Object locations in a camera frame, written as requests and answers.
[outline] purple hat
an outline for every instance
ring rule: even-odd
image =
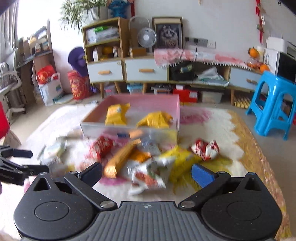
[[[85,52],[82,47],[77,47],[71,50],[68,56],[68,63],[76,70],[82,77],[89,75],[86,66]]]

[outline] blue plastic stool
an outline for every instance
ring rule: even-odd
[[[266,101],[259,99],[264,83],[268,84],[269,92]],[[280,76],[275,76],[271,72],[265,71],[258,83],[256,91],[247,110],[248,115],[254,112],[257,118],[254,130],[261,136],[267,136],[272,128],[284,130],[284,140],[287,140],[288,133],[293,122],[294,115],[288,117],[282,110],[281,105],[285,94],[290,94],[293,98],[291,113],[296,111],[296,85]]]

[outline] white plant pot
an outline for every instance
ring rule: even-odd
[[[91,23],[108,19],[108,8],[104,6],[93,7],[89,10],[88,16]]]

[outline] wooden drawer handle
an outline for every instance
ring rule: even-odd
[[[111,73],[110,70],[102,70],[98,72],[98,74],[110,74],[110,73]]]
[[[258,85],[257,81],[247,79],[247,82],[252,85]]]
[[[141,73],[153,73],[154,69],[139,69],[139,72],[141,72]]]

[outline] wooden leg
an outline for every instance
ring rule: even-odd
[[[143,84],[143,94],[146,93],[146,90],[147,90],[147,83],[144,83],[144,84]]]
[[[104,83],[100,83],[101,98],[104,98]]]
[[[118,94],[121,94],[121,89],[120,89],[119,83],[118,83],[118,82],[114,82],[114,84],[115,84],[115,87],[116,87],[117,93],[118,93]]]
[[[234,105],[234,90],[231,90],[231,96],[230,96],[230,104]]]

